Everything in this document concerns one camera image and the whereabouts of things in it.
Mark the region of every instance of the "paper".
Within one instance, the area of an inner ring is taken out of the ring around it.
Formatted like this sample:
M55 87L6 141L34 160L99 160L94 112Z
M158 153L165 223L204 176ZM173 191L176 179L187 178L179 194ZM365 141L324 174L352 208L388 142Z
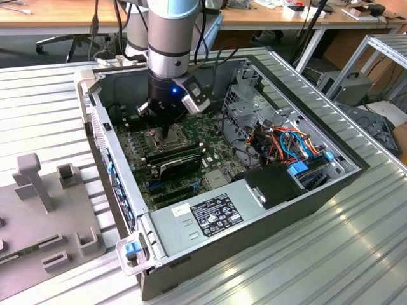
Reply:
M282 5L282 1L279 0L254 0L253 2L265 6L266 8L270 8L271 10Z

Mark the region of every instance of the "cable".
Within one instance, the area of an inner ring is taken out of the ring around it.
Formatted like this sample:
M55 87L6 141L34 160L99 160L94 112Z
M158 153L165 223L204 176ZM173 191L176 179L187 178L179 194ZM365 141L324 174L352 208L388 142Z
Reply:
M300 30L300 34L299 34L299 36L298 36L298 40L300 40L300 39L302 38L302 36L303 36L303 30L304 30L305 25L307 24L307 21L308 21L308 16L309 16L309 14L310 14L311 5L312 5L312 1L310 1L310 4L308 5L307 16L305 17L305 20L304 20L304 23L303 23L303 27L302 27L301 30Z
M369 99L369 97L368 97L367 94L365 94L365 95L363 96L363 98L361 99L361 102L362 102L363 106L364 106L368 111L377 114L376 111L374 111L372 108L370 108L368 105L366 105L366 99Z
M95 38L93 36L90 38L90 45L89 45L89 50L88 50L88 61L90 61L90 52L92 50L92 45L93 45L93 40L94 39Z
M195 28L197 29L199 35L201 36L201 35L202 35L202 32L201 32L201 30L199 29L197 23L195 23ZM208 60L208 57L209 57L209 49L208 49L208 45L207 45L207 43L206 43L205 38L203 38L203 47L205 48L205 60L204 60L203 62L206 62L206 61Z
M386 94L388 94L390 91L392 91L392 89L394 88L394 86L395 86L395 85L397 84L397 82L399 81L400 76L401 76L402 73L403 73L403 69L400 70L400 73L399 73L399 75L397 76L396 80L393 82L393 85L392 85L388 90L386 90L386 92L385 92L383 95L386 95Z
M129 6L129 8L128 8L128 11L129 11L129 12L132 11L132 7L133 7L133 4L130 3L130 6ZM130 13L127 13L127 17L126 17L125 24L124 24L124 26L123 26L123 30L126 29L129 20L130 20ZM117 33L113 36L113 39L112 39L112 40L110 40L109 42L107 42L107 43L105 44L105 46L103 47L103 49L101 49L101 50L99 50L98 52L96 52L95 54L93 54L91 60L93 60L93 58L95 58L97 55L99 55L99 54L101 54L101 53L104 53L105 51L107 51L108 53L114 55L114 53L109 50L109 47L114 43L114 41L116 40L116 38L117 38L118 35L119 35L119 32L117 32Z
M97 36L97 33L99 31L99 18L97 16L98 9L99 9L99 0L95 0L95 11L93 13L92 24L90 25L90 35L92 38L90 40L88 50L88 60L90 60L90 52L92 52L93 41L95 40L95 37Z
M117 18L117 23L119 25L119 49L123 57L129 61L132 61L131 58L129 58L126 55L126 52L123 50L123 24L121 23L121 17L120 17L120 12L119 12L119 6L118 6L118 0L113 0L113 6L114 6L114 12L116 13L116 18Z
M317 19L319 18L319 15L321 14L321 11L324 8L326 2L327 2L327 0L321 0L319 2L317 11L315 12L315 15L312 17L311 22L310 22L307 30L305 31L305 35L301 36L301 40L300 40L300 43L299 43L297 49L295 49L295 51L290 55L290 59L288 61L290 65L294 64L294 61L296 60L298 53L302 49L303 44L308 40L308 37L311 35L312 29L313 29L315 23L317 22Z
M196 65L197 64L197 57L198 57L198 52L201 47L202 39L204 38L205 35L205 28L206 28L206 11L205 11L205 0L201 0L202 4L202 30L201 30L201 35L199 35L199 40L197 43L197 47L195 48L195 54L193 57L193 63Z
M377 67L377 65L378 65L380 62L383 61L383 58L384 58L384 57L382 57L377 63L375 63L375 65L370 69L369 73L367 73L366 76L369 76L369 75L373 72L373 70L375 70L375 67Z
M382 95L383 91L387 88L387 86L390 85L390 83L391 83L391 81L392 81L392 79L393 79L394 71L396 70L396 66L397 66L397 63L394 63L391 77L390 77L389 81L387 82L387 84L383 87L383 89L382 89L381 92L379 93L379 96L378 96L378 98L377 98L377 101L379 101L379 100L383 97L383 95Z
M15 2L17 0L7 0L7 1L1 1L0 4L6 4L6 3L11 3L11 2Z
M221 48L219 49L219 51L218 51L218 53L217 53L217 55L216 55L216 60L215 60L215 64L214 64L214 70L213 70L213 73L212 73L212 83L210 84L210 87L211 87L211 88L214 88L214 87L215 87L216 71L217 71L217 67L219 66L219 58L221 57L221 54L222 54L222 51L223 51L224 46L225 46L226 43L227 43L228 41L230 41L230 40L226 40L226 41L221 45ZM234 54L236 53L236 51L237 51L238 48L239 48L239 47L237 46L236 50L234 51L234 53L231 54L230 57L234 56Z
M224 130L224 119L225 119L225 117L226 117L226 109L223 111L223 115L222 115L222 129L221 129L221 131L222 131L222 138L223 138L224 142L225 142L226 144L228 144L229 146L232 146L232 147L233 147L234 149L236 149L237 151L240 151L241 153L244 153L244 154L248 155L249 157L252 157L252 158L254 158L255 160L257 160L257 157L256 157L255 155L253 155L253 154L251 154L251 153L249 153L249 152L247 152L247 151L244 151L243 149L237 148L236 146L233 146L233 145L226 139L226 137L224 136L224 132L223 132L223 130Z
M128 14L130 14L130 12L132 11L132 5L133 4L130 3L130 9L128 10ZM142 20L142 22L144 24L144 27L146 28L146 32L148 33L148 26L147 26L146 20L144 19L144 16L141 13L140 7L138 5L136 5L135 7L137 8L137 11L139 11L141 20Z

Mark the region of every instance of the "blue clip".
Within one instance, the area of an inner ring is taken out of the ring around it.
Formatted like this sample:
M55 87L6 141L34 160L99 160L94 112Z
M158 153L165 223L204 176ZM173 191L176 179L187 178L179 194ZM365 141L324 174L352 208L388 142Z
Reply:
M132 243L127 243L125 245L126 257L131 257L137 254L142 250L141 244L139 241L133 241Z
M331 162L335 157L333 156L333 154L330 152L330 151L328 151L326 154L325 154L325 157L329 160L329 162Z
M109 165L107 166L107 173L110 175L112 173L113 162L110 161Z
M308 167L305 165L303 161L299 161L296 163L292 163L288 169L295 176L298 175L299 173L308 170Z

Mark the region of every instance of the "black cable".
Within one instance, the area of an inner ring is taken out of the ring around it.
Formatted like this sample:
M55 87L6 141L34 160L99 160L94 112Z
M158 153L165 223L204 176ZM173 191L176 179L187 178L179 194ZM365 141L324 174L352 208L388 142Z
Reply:
M303 72L303 75L305 76L305 78L312 83L314 86L317 86L317 81L315 80L315 78L313 78L311 75L307 74L306 72Z
M90 35L92 38L89 44L88 60L90 60L90 53L92 51L93 41L95 40L95 37L97 36L97 33L99 31L99 18L97 16L98 9L99 9L99 0L95 0L95 11L93 13L92 24L90 25Z
M224 46L226 43L228 43L228 42L230 42L230 41L232 41L232 40L237 40L237 38L230 38L230 39L226 40L226 41L222 44L221 49L220 49L219 51L222 51L223 46ZM223 59L220 63L218 63L217 66L219 67L220 65L223 65L225 62L227 62L229 59L231 59L231 58L234 56L234 54L236 54L236 52L238 51L239 48L240 48L240 47L237 46L237 47L233 50L233 52L231 52L225 59ZM211 68L214 68L214 67L215 67L215 64L213 64L213 65L203 65L203 66L199 67L199 69L211 69Z
M11 3L11 2L15 2L17 0L7 0L7 1L1 1L0 4L6 4L6 3Z
M312 4L312 1L310 1L310 4L308 5L307 16L305 17L305 20L304 20L304 23L303 23L303 27L302 27L301 30L300 30L300 34L299 34L299 36L298 36L298 40L300 40L300 39L302 38L302 36L304 35L303 30L304 30L305 25L307 24L307 21L308 21L308 16L309 16L310 10L311 10L311 4Z
M221 63L219 64L219 58L221 57L221 54L222 54L222 51L223 51L223 47L226 45L227 42L228 42L228 41L225 41L225 42L222 44L221 48L219 49L219 51L218 51L218 53L217 53L217 55L216 55L216 60L215 60L215 64L214 64L214 70L213 70L213 73L212 73L212 83L210 84L210 87L211 87L211 88L214 88L214 87L215 87L215 80L216 80L217 67L219 67L221 64L223 64L223 63L225 63L226 61L228 61L232 56L234 56L234 54L235 54L235 53L237 52L237 50L239 49L239 46L237 46L237 47L235 48L235 50L234 50L226 59L224 59L223 62L221 62Z
M223 137L223 140L224 140L224 142L226 143L226 144L228 144L229 146L232 146L232 144L231 143L229 143L229 141L226 139L226 137L224 136L224 132L223 132L223 130L224 130L224 119L225 119L225 117L226 117L226 109L223 111L223 115L222 115L222 129L221 129L221 132L222 132L222 137ZM254 158L255 160L257 160L257 157L255 156L255 155L253 155L253 154L251 154L251 153L249 153L249 152L247 152L247 151L244 151L243 149L240 149L240 148L237 148L236 146L232 146L234 149L236 149L236 151L240 151L241 153L244 153L244 154L246 154L246 155L248 155L249 157L252 157L252 158Z
M132 11L131 5L132 5L132 4L130 4L130 9L128 10L128 14L130 14L130 12ZM146 32L148 33L148 26L147 26L146 20L144 19L144 16L143 16L142 13L141 13L140 7L139 7L138 5L136 5L135 7L137 8L137 11L139 11L141 20L142 20L142 22L143 22L143 24L144 24L144 27L146 28Z
M373 70L375 70L375 67L377 67L377 65L382 62L382 60L383 59L380 59L377 63L375 63L375 65L370 69L369 73L367 73L366 76L369 76L373 72Z
M199 35L201 36L202 32L199 29L197 23L195 23L195 28L197 29ZM208 45L206 44L205 38L203 38L202 41L203 41L203 47L205 48L205 60L203 62L206 62L208 60L208 57L209 57L209 49L208 49Z
M400 73L399 73L399 75L397 76L396 80L393 82L393 85L392 85L388 90L386 90L386 92L385 92L383 95L386 95L386 94L388 94L388 92L392 91L392 89L394 88L394 86L395 86L395 85L397 84L397 82L399 81L400 76L401 76L402 73L403 73L403 69L400 70Z
M377 97L377 101L379 101L379 100L381 100L381 99L383 98L382 93L383 93L383 91L387 88L387 86L390 85L390 83L391 83L391 81L392 81L392 78L393 78L393 75L394 75L394 71L396 70L396 66L397 66L397 64L394 63L391 77L390 77L389 81L387 82L387 84L383 87L383 89L382 89L381 92L379 93L379 96Z
M303 35L304 35L304 32L303 32L303 31L304 31L305 25L307 24L308 16L309 16L309 14L310 14L311 4L312 4L312 1L310 0L310 4L308 5L307 16L305 17L305 20L304 20L304 23L303 23L303 27L302 27L301 30L300 30L300 34L298 35L298 38L297 38L296 42L293 44L293 47L291 48L290 56L292 56L292 55L294 54L295 49L298 48L298 41L301 40L301 38L302 38Z
M129 58L126 55L126 52L124 52L124 50L123 50L123 24L121 23L118 1L119 0L113 0L113 6L114 6L114 12L116 13L117 23L119 26L119 49L125 59L132 61L131 58Z
M368 107L368 105L366 105L366 99L369 99L368 95L366 94L365 96L363 96L363 98L361 99L361 102L363 104L363 106L370 112L377 114L376 111L374 111L372 108Z
M201 0L202 4L202 30L201 30L201 35L199 35L199 40L197 43L197 47L195 48L195 54L193 57L193 63L196 65L197 64L197 57L198 57L198 52L201 47L202 39L204 38L205 35L205 28L206 28L206 10L205 10L205 0Z
M128 9L128 12L129 12L129 13L127 13L126 21L125 21L125 24L124 24L124 26L123 26L123 31L126 29L126 27L127 27L127 25L128 25L128 21L130 20L130 12L132 11L132 7L133 7L133 4L130 3L129 9ZM107 43L105 44L105 46L103 47L103 49L101 49L101 50L99 50L98 52L96 52L95 54L93 54L93 56L92 56L91 59L93 60L93 58L95 58L97 55L99 55L99 54L101 54L101 53L104 53L105 51L107 51L107 52L111 53L112 55L114 55L114 53L109 50L109 47L114 43L114 41L116 40L116 38L117 38L118 35L119 35L119 32L117 32L117 33L113 36L113 39L112 39L112 40L110 40L109 42L107 42Z
M305 35L302 36L300 44L298 45L297 49L295 49L294 53L291 54L291 56L290 56L290 59L288 61L290 65L294 64L294 61L296 60L298 53L302 49L304 43L308 40L309 35L311 35L312 29L313 29L315 23L317 22L317 19L319 18L319 15L321 14L321 11L324 8L326 2L327 2L327 0L320 1L317 11L315 12L315 15L312 17L311 22L310 22L307 30L305 31Z

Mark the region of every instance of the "white table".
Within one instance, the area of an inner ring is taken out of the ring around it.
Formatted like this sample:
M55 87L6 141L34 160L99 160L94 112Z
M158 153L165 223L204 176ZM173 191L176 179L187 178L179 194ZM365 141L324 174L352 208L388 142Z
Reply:
M277 54L256 48L237 55L245 54L262 61L371 168L317 213L146 304L404 304L407 168ZM51 159L61 158L50 166L44 164L45 172L58 162L71 161L81 167L103 239L111 249L2 305L142 304L135 278L121 272L113 251L118 233L88 144L83 137L71 136L77 128L83 130L72 74L95 67L82 62L0 70L0 135L18 134L6 141L16 145L24 138L37 137L34 150L42 150ZM271 86L265 91L277 105L286 105ZM66 126L57 146L47 141L56 125ZM0 181L5 179L0 174Z

